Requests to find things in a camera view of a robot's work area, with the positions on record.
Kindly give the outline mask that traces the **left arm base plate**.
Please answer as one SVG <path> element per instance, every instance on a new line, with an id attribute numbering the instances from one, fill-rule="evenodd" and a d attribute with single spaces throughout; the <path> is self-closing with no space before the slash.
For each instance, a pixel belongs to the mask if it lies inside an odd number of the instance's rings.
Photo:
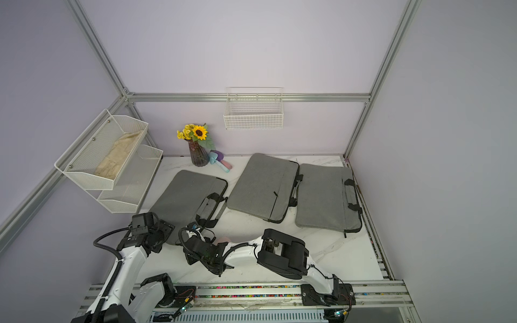
<path id="1" fill-rule="evenodd" d="M 158 303 L 160 308 L 181 308 L 188 301 L 194 300 L 197 288 L 194 285 L 176 285 L 171 292 L 166 292 Z"/>

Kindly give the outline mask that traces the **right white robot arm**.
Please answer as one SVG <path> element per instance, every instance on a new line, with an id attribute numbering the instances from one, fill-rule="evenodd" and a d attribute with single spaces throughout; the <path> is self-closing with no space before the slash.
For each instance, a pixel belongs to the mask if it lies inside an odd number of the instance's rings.
<path id="1" fill-rule="evenodd" d="M 321 297 L 338 300 L 340 279 L 320 269 L 303 240 L 266 229 L 262 236 L 247 242 L 218 242 L 205 238 L 196 226 L 183 227 L 178 233 L 188 264 L 201 263 L 218 277 L 239 265 L 255 262 L 276 275 L 302 280 Z"/>

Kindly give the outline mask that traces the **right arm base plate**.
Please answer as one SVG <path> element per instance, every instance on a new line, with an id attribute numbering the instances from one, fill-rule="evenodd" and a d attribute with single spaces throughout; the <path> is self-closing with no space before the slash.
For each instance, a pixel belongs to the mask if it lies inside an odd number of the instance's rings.
<path id="1" fill-rule="evenodd" d="M 309 284 L 301 285 L 302 304 L 304 306 L 354 306 L 355 292 L 351 284 L 338 284 L 339 291 L 334 294 L 317 293 Z"/>

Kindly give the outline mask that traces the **grey laptop bag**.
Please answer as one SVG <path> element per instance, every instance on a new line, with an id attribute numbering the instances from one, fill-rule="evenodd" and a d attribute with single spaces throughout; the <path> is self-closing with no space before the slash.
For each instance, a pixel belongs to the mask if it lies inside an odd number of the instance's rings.
<path id="1" fill-rule="evenodd" d="M 346 167 L 300 166 L 295 224 L 343 234 L 362 229 L 362 208 L 353 172 Z"/>
<path id="2" fill-rule="evenodd" d="M 179 243 L 179 230 L 195 222 L 201 229 L 211 229 L 217 224 L 214 214 L 228 182 L 222 178 L 188 170 L 180 171 L 165 189 L 150 211 L 174 226 L 167 239 L 169 245 Z"/>
<path id="3" fill-rule="evenodd" d="M 271 223 L 281 223 L 290 207 L 297 205 L 294 196 L 303 180 L 300 164 L 263 153 L 250 157 L 233 188 L 227 207 Z"/>

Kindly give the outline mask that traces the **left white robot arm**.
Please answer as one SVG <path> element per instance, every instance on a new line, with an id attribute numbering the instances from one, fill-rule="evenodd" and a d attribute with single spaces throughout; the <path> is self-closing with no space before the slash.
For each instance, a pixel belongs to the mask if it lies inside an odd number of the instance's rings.
<path id="1" fill-rule="evenodd" d="M 93 245 L 115 257 L 106 283 L 86 313 L 73 322 L 149 322 L 158 306 L 171 305 L 177 290 L 168 273 L 148 277 L 134 293 L 137 277 L 152 253 L 160 253 L 174 225 L 153 212 L 134 215 L 127 227 L 112 230 Z"/>

